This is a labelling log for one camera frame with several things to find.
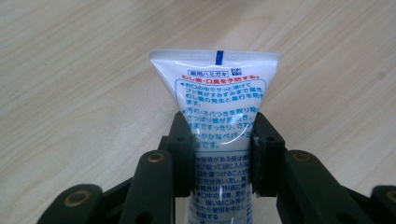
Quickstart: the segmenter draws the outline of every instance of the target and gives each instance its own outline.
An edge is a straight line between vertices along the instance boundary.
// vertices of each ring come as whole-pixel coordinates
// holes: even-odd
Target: blue stripe
[[[216,65],[222,65],[222,55],[224,54],[223,50],[218,50],[218,54],[216,55]]]

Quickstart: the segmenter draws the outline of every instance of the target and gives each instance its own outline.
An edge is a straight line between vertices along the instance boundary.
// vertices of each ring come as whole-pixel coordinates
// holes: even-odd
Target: plastic tube
[[[252,223],[251,130],[279,55],[158,49],[149,55],[196,138],[186,223]]]

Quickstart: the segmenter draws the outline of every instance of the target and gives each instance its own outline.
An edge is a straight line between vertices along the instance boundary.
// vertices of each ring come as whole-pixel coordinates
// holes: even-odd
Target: wood grain surface
[[[0,222],[134,175],[177,105],[153,49],[282,55],[261,112],[343,185],[396,185],[395,1],[0,1]],[[182,223],[184,200],[177,200]],[[274,199],[254,223],[279,223]]]

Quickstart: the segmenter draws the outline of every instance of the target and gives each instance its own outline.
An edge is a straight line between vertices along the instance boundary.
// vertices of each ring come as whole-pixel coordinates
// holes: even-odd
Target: wooden table
[[[1,223],[134,175],[178,111],[149,62],[163,48],[280,53],[261,112],[287,147],[365,195],[396,185],[395,1],[1,1],[0,30]],[[254,220],[280,222],[275,200]]]

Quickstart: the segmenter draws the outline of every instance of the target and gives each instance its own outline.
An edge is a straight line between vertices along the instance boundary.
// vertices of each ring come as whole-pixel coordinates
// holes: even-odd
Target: toothpaste tube
[[[250,138],[279,55],[158,49],[149,57],[196,138],[186,223],[252,223]]]

